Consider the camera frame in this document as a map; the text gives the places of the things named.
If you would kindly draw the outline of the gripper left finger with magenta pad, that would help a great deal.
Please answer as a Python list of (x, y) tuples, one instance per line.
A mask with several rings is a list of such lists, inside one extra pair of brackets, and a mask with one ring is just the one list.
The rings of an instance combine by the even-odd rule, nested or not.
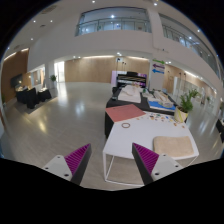
[(91, 145), (86, 144), (67, 156), (56, 155), (43, 167), (43, 170), (79, 185), (83, 179), (91, 153)]

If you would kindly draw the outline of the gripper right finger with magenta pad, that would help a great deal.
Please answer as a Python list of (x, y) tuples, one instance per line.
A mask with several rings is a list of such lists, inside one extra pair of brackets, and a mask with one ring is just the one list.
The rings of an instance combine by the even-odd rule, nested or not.
[(168, 155), (159, 155), (137, 143), (132, 144), (132, 154), (145, 185), (182, 169), (182, 166)]

